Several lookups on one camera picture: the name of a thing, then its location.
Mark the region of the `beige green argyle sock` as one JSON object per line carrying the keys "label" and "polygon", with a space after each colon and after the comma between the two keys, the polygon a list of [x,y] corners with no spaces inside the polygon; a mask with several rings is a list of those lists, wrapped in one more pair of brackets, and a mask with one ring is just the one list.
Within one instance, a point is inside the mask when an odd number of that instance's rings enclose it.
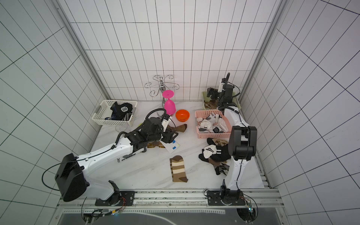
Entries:
{"label": "beige green argyle sock", "polygon": [[218,102],[213,99],[211,99],[209,101],[204,101],[204,109],[205,110],[217,109],[217,104],[218,104]]}

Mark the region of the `white sock grey pattern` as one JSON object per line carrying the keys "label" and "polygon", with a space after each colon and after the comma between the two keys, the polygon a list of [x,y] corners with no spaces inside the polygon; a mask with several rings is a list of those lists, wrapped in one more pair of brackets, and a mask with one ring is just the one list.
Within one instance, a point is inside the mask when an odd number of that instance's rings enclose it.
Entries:
{"label": "white sock grey pattern", "polygon": [[197,118],[197,129],[199,133],[227,133],[229,128],[226,121],[219,114],[211,113],[206,118]]}

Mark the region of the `black sock white logo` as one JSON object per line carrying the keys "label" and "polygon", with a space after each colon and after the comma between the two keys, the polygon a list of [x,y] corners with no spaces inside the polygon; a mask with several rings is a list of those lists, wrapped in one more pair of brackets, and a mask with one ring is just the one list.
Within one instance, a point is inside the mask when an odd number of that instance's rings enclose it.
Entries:
{"label": "black sock white logo", "polygon": [[110,108],[112,110],[111,120],[128,121],[133,111],[133,106],[130,103],[118,104],[114,102]]}

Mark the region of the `brown tan striped sock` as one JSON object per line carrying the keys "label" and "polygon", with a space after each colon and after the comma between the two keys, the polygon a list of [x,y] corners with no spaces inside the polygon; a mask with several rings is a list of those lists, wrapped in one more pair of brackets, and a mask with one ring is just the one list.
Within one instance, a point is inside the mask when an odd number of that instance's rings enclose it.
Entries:
{"label": "brown tan striped sock", "polygon": [[170,159],[170,169],[173,182],[187,183],[185,164],[182,156],[177,155]]}

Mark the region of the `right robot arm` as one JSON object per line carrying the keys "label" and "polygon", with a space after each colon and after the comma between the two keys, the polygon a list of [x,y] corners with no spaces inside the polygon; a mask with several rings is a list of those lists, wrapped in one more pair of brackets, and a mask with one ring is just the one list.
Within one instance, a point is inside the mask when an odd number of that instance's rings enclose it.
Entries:
{"label": "right robot arm", "polygon": [[230,168],[220,187],[220,196],[240,197],[240,181],[247,163],[257,151],[257,129],[248,125],[240,114],[239,108],[233,102],[233,89],[236,87],[229,82],[230,73],[222,78],[218,88],[217,109],[228,119],[232,130],[230,133],[228,151],[231,156]]}

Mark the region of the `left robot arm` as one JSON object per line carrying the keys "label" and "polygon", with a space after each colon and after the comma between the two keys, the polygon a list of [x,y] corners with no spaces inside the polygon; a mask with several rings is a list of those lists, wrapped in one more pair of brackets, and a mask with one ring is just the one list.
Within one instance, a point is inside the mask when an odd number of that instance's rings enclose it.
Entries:
{"label": "left robot arm", "polygon": [[150,111],[139,127],[129,133],[120,132],[115,142],[108,146],[80,156],[66,155],[55,175],[63,201],[89,197],[116,205],[122,194],[110,174],[119,168],[121,162],[146,152],[149,143],[171,143],[178,136],[175,130],[168,128],[171,116],[165,109],[161,111],[164,112],[161,117],[152,117],[156,110]]}

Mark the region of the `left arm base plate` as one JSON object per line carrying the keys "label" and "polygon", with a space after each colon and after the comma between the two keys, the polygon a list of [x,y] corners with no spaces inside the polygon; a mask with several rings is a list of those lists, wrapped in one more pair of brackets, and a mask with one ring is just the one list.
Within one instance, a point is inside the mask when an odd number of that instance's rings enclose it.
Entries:
{"label": "left arm base plate", "polygon": [[135,198],[135,191],[114,192],[107,200],[97,199],[96,206],[132,206]]}

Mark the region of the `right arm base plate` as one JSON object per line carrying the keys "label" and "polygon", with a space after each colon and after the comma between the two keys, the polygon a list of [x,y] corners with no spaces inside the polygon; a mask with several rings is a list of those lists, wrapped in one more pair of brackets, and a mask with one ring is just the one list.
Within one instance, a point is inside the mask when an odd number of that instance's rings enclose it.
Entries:
{"label": "right arm base plate", "polygon": [[224,193],[220,191],[205,191],[205,197],[209,206],[244,206],[246,202],[244,200],[243,193],[238,190],[230,190]]}

